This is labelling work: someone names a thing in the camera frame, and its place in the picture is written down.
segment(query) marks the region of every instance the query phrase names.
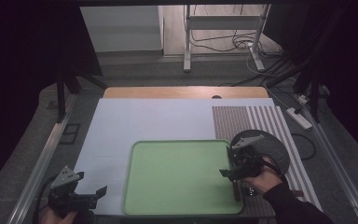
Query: power strip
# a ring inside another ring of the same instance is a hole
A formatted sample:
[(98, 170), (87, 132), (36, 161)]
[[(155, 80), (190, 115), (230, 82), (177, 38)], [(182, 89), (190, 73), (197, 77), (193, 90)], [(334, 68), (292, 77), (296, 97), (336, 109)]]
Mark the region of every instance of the power strip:
[(304, 130), (310, 130), (312, 128), (312, 125), (302, 117), (300, 114), (295, 113), (294, 108), (289, 108), (286, 110), (286, 112), (294, 119)]

